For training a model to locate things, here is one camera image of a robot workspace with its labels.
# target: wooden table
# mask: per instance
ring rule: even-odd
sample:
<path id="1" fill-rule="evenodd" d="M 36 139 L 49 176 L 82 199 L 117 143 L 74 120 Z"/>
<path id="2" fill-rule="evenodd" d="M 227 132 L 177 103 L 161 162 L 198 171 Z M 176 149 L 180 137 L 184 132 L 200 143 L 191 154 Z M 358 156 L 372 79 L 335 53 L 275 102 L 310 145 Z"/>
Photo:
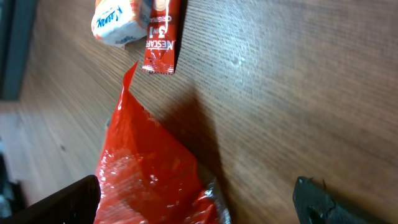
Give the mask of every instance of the wooden table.
<path id="1" fill-rule="evenodd" d="M 298 223 L 297 176 L 398 222 L 398 3 L 189 0 L 175 75 L 131 91 L 216 173 L 236 223 Z M 34 203 L 92 174 L 124 72 L 94 0 L 41 0 L 18 103 L 0 104 L 12 178 Z"/>

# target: red package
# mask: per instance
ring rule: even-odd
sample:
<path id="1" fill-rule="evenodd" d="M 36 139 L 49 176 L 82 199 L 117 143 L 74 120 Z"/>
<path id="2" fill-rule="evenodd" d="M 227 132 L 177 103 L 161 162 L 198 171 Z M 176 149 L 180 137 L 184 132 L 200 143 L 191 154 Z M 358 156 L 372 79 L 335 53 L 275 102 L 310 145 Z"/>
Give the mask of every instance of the red package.
<path id="1" fill-rule="evenodd" d="M 194 156 L 129 93 L 125 74 L 96 169 L 95 223 L 218 223 Z"/>
<path id="2" fill-rule="evenodd" d="M 154 0 L 150 13 L 143 71 L 174 73 L 180 0 Z"/>

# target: food packet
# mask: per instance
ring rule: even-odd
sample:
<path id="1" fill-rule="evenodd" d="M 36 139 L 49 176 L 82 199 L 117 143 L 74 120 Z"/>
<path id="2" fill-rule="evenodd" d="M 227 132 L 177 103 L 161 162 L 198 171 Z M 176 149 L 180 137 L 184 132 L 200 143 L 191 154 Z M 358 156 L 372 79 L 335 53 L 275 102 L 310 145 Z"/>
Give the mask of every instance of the food packet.
<path id="1" fill-rule="evenodd" d="M 215 182 L 204 189 L 194 156 L 129 93 L 136 67 L 123 78 L 106 130 L 96 169 L 101 200 L 95 223 L 206 224 L 229 218 Z"/>
<path id="2" fill-rule="evenodd" d="M 152 0 L 96 0 L 91 30 L 97 40 L 122 47 L 147 35 Z"/>
<path id="3" fill-rule="evenodd" d="M 150 13 L 143 71 L 173 74 L 180 0 L 154 0 Z"/>

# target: wooden surface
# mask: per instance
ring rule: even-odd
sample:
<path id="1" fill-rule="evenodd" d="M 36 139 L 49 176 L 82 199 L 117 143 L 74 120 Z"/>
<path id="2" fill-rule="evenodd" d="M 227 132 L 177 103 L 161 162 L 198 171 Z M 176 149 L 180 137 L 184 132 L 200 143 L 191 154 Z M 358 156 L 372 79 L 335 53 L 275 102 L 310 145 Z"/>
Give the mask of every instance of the wooden surface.
<path id="1" fill-rule="evenodd" d="M 34 203 L 92 174 L 121 78 L 94 0 L 41 0 L 18 103 L 0 103 L 12 178 Z M 215 172 L 236 223 L 298 223 L 299 175 L 398 222 L 398 2 L 189 0 L 177 71 L 134 96 Z"/>

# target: white snack packet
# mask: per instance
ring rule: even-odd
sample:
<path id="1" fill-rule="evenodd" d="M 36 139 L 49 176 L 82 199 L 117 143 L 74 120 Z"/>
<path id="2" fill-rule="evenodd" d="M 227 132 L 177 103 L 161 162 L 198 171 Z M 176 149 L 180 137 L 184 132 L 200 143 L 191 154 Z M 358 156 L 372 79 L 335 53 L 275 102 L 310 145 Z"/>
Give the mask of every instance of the white snack packet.
<path id="1" fill-rule="evenodd" d="M 151 0 L 96 0 L 91 30 L 97 40 L 122 47 L 147 35 Z"/>

